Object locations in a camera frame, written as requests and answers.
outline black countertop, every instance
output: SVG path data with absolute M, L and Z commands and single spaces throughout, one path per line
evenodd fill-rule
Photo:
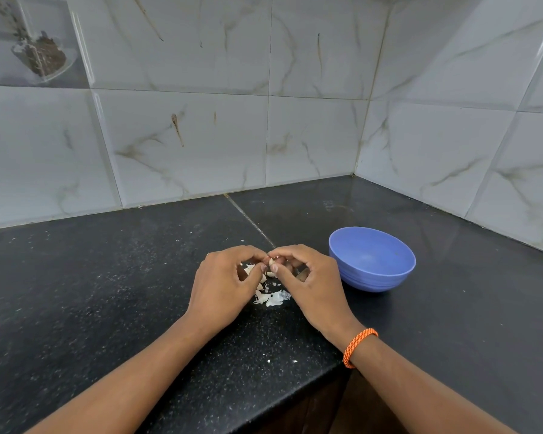
M 406 242 L 414 272 L 384 294 L 346 287 L 354 313 L 515 430 L 543 433 L 543 253 L 356 177 L 231 198 L 276 245 L 326 253 L 350 225 Z M 29 428 L 165 331 L 207 252 L 268 250 L 266 237 L 224 196 L 0 230 L 0 433 Z M 293 300 L 249 304 L 140 432 L 232 432 L 338 369 Z

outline pile of garlic peel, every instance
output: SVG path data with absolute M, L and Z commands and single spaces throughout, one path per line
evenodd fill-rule
M 255 265 L 248 264 L 245 268 L 246 273 L 249 274 L 249 272 L 252 270 L 254 266 Z M 275 274 L 273 272 L 268 272 L 267 276 L 275 277 Z M 267 280 L 267 277 L 265 275 L 262 275 L 262 279 L 257 287 L 257 290 L 255 291 L 255 297 L 256 297 L 256 300 L 254 301 L 255 304 L 265 303 L 267 307 L 279 306 L 284 302 L 284 300 L 289 300 L 292 298 L 291 294 L 287 291 L 284 291 L 283 289 L 280 291 L 268 293 L 269 288 L 267 286 L 264 288 L 262 285 L 266 280 Z

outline backsplash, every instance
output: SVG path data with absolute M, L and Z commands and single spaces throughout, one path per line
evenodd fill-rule
M 394 0 L 355 173 L 543 250 L 543 0 Z
M 0 0 L 0 227 L 352 174 L 391 0 Z

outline bowl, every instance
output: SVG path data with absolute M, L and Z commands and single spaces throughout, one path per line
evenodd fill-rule
M 330 235 L 328 245 L 342 280 L 362 291 L 388 291 L 416 266 L 414 253 L 403 241 L 373 228 L 340 228 Z

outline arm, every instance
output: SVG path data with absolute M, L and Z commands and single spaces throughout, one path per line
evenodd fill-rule
M 313 327 L 344 352 L 365 327 L 350 311 L 336 261 L 305 245 L 276 248 L 269 255 L 280 263 L 287 260 L 286 266 L 272 265 L 271 270 Z M 304 282 L 291 274 L 289 262 L 308 266 L 310 275 Z M 374 335 L 364 338 L 350 361 L 412 434 L 514 434 Z
M 265 265 L 256 265 L 245 278 L 241 262 L 265 258 L 263 251 L 247 246 L 209 253 L 195 274 L 184 316 L 27 434 L 134 433 L 191 358 L 253 297 Z

